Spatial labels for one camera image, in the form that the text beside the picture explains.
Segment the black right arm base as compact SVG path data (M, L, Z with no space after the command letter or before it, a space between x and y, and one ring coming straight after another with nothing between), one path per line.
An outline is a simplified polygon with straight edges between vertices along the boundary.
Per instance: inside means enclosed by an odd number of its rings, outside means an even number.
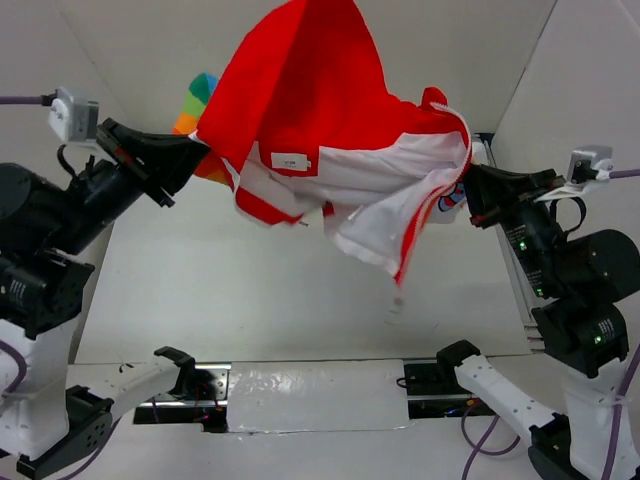
M454 368L480 350L467 340L457 341L432 360L409 360L396 385L407 396L408 415L415 419L461 418L470 407L472 416L492 416L494 412L463 389Z

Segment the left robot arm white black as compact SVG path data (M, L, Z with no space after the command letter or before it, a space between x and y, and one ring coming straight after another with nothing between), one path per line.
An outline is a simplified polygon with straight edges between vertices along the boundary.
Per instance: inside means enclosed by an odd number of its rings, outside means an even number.
M80 253L140 197L171 206L209 151L192 134L142 133L110 119L96 142L103 158L72 171L66 188L1 167L1 453L30 479L86 468L128 411L197 387L195 359L167 346L95 386L67 383L94 270Z

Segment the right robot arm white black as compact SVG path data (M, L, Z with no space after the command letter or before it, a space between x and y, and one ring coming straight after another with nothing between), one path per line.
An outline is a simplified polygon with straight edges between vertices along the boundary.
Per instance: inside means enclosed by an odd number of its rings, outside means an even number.
M534 294L545 354L562 370L566 409L556 412L458 341L437 355L436 379L464 389L507 423L543 479L635 479L639 453L627 392L639 366L618 303L639 290L639 252L624 233L574 238L556 220L564 180L552 170L512 173L486 165L463 178L474 226L499 226Z

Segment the rainbow white children's jacket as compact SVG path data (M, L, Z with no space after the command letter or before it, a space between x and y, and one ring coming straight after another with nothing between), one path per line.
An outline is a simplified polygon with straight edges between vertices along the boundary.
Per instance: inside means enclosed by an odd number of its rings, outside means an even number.
M197 76L173 130L208 147L196 169L266 226L314 211L338 249L402 284L429 223L465 200L472 135L438 88L387 88L352 1L289 1L249 31L220 77Z

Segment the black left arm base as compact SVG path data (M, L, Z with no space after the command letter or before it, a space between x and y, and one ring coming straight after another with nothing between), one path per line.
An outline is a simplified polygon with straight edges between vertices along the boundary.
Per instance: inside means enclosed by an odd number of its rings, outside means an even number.
M171 390L155 395L135 409L133 423L193 424L205 433L226 433L231 366L198 363L186 352L169 346L157 349L154 355L170 360L180 371Z

